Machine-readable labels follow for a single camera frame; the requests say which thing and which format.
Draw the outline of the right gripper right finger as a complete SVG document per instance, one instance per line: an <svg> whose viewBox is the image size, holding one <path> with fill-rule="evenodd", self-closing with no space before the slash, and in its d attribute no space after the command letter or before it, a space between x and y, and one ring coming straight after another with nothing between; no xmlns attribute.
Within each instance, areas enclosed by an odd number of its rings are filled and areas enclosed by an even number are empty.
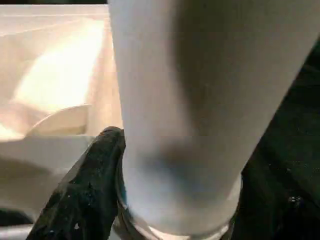
<svg viewBox="0 0 320 240"><path fill-rule="evenodd" d="M277 165L251 160L242 180L234 240L320 238L320 208Z"/></svg>

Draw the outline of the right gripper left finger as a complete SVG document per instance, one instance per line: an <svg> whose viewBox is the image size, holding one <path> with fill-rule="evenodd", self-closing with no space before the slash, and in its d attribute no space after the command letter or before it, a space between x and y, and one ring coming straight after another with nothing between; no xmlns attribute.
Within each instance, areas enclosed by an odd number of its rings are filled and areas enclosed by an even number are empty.
<svg viewBox="0 0 320 240"><path fill-rule="evenodd" d="M96 136L53 191L29 240L107 240L118 214L116 171L125 149L115 126Z"/></svg>

